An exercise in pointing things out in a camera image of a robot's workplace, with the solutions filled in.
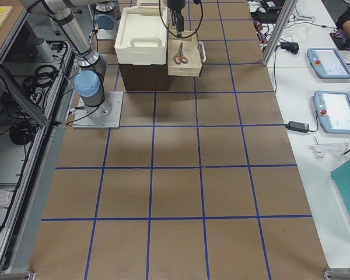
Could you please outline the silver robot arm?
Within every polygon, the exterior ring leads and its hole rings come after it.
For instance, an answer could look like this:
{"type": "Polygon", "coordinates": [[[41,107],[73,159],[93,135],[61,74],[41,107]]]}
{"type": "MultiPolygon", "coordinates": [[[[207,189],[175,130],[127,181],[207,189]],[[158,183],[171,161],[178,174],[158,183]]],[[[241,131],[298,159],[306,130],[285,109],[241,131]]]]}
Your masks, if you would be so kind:
{"type": "Polygon", "coordinates": [[[121,11],[118,1],[103,1],[95,6],[94,22],[103,30],[113,34],[119,25],[121,11]]]}
{"type": "MultiPolygon", "coordinates": [[[[88,113],[105,114],[110,108],[104,89],[107,63],[93,48],[73,9],[91,5],[93,1],[22,1],[29,12],[50,17],[72,46],[81,72],[74,87],[88,113]]],[[[167,91],[169,89],[167,14],[171,13],[176,37],[184,31],[181,14],[184,1],[138,1],[124,8],[119,17],[114,49],[125,89],[133,92],[167,91]]]]}

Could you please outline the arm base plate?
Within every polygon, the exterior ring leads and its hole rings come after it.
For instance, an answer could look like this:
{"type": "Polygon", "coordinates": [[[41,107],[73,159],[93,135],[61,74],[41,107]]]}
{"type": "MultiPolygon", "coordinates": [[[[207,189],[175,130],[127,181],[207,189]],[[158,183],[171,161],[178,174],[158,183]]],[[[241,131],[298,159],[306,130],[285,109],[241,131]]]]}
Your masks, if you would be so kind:
{"type": "Polygon", "coordinates": [[[120,127],[121,109],[123,105],[124,92],[105,92],[105,101],[94,110],[84,107],[82,98],[79,98],[78,106],[72,127],[76,129],[117,129],[120,127]]]}

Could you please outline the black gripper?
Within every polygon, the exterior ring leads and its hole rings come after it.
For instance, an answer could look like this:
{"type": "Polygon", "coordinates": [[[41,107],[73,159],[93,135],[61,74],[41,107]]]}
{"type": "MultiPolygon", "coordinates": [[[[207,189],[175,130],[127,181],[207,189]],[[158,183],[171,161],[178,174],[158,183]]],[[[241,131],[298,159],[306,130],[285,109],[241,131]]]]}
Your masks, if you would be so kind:
{"type": "Polygon", "coordinates": [[[185,0],[167,0],[167,7],[171,11],[172,26],[176,26],[177,38],[181,38],[184,31],[184,17],[181,10],[185,7],[185,0]]]}

